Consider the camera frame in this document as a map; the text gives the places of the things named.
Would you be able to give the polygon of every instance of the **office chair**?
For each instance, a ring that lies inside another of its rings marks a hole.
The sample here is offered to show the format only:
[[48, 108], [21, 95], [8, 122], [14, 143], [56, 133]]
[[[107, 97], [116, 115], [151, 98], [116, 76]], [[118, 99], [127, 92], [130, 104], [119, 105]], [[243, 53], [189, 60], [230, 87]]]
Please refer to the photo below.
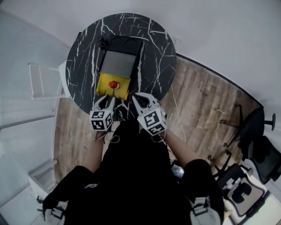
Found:
[[223, 198], [233, 205], [239, 217], [245, 216], [242, 223], [258, 212], [270, 194], [254, 185], [236, 163], [225, 171], [221, 171], [217, 182]]
[[266, 136], [257, 138], [250, 143], [246, 158], [254, 163], [263, 184], [266, 184], [270, 179], [276, 181], [280, 177], [281, 153]]
[[225, 124], [227, 126], [236, 127], [238, 130], [229, 144], [225, 143], [225, 147], [229, 147], [233, 141], [236, 141], [238, 137], [240, 137], [240, 142], [238, 147], [242, 149], [243, 155], [247, 153], [248, 146], [250, 143], [255, 140], [257, 137], [262, 137], [264, 132], [264, 124], [268, 124], [272, 126], [272, 131], [275, 128], [275, 120], [276, 115], [275, 113], [272, 116], [272, 121], [268, 121], [264, 119], [264, 110], [263, 107], [257, 108], [252, 111], [245, 120], [243, 120], [243, 113], [242, 113], [242, 106], [239, 104], [235, 105], [239, 107], [239, 114], [240, 114], [240, 123], [238, 126], [233, 125], [226, 120], [220, 120], [220, 124]]

